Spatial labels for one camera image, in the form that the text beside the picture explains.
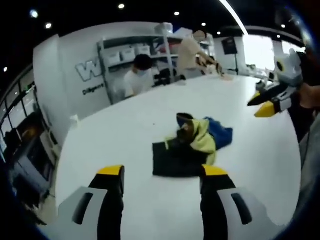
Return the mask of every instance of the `person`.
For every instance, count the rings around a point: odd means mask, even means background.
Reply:
[[[205,54],[199,43],[205,41],[207,32],[203,29],[195,29],[192,36],[186,37],[181,42],[178,50],[177,71],[178,75],[184,76],[186,79],[202,76],[204,67],[203,63],[209,62],[217,65],[218,62]],[[197,64],[197,55],[199,55],[199,64]],[[219,73],[222,72],[221,66],[218,68]]]
[[[133,67],[124,76],[124,97],[126,99],[150,90],[155,82],[152,74],[152,59],[146,54],[137,55]]]

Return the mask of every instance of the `beige shirt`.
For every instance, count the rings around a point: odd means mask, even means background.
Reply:
[[[199,43],[193,37],[186,37],[181,42],[177,62],[178,75],[183,74],[185,69],[197,68],[196,55],[201,51]]]

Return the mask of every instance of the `white shirt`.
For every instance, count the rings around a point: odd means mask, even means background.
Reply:
[[[128,98],[145,93],[154,85],[155,81],[151,69],[143,76],[138,76],[130,70],[124,76],[124,96]]]
[[[196,55],[202,49],[199,43],[192,37],[186,37],[178,50],[177,71],[178,75],[183,74],[185,69],[197,68]]]

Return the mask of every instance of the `ceiling light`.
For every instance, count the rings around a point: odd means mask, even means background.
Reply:
[[[30,16],[34,19],[38,18],[39,14],[36,10],[31,10],[30,11]]]
[[[247,32],[245,25],[240,20],[239,16],[236,14],[235,10],[230,6],[230,4],[227,2],[227,0],[219,0],[220,3],[228,10],[228,12],[232,15],[236,23],[239,25],[240,29],[242,30],[244,35],[249,35]]]
[[[45,28],[46,28],[46,29],[52,28],[52,23],[50,23],[50,22],[46,23],[46,24],[45,24]]]

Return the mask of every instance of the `white table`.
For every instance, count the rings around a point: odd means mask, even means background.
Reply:
[[[176,113],[213,117],[232,127],[233,143],[217,153],[237,187],[261,201],[277,225],[288,224],[299,196],[301,160],[288,112],[255,118],[247,107],[255,78],[217,76],[161,87],[106,108],[69,131],[56,181],[59,206],[79,187],[87,187],[106,166],[125,166],[123,240],[200,240],[203,223],[199,178],[152,175],[152,143],[177,130]]]

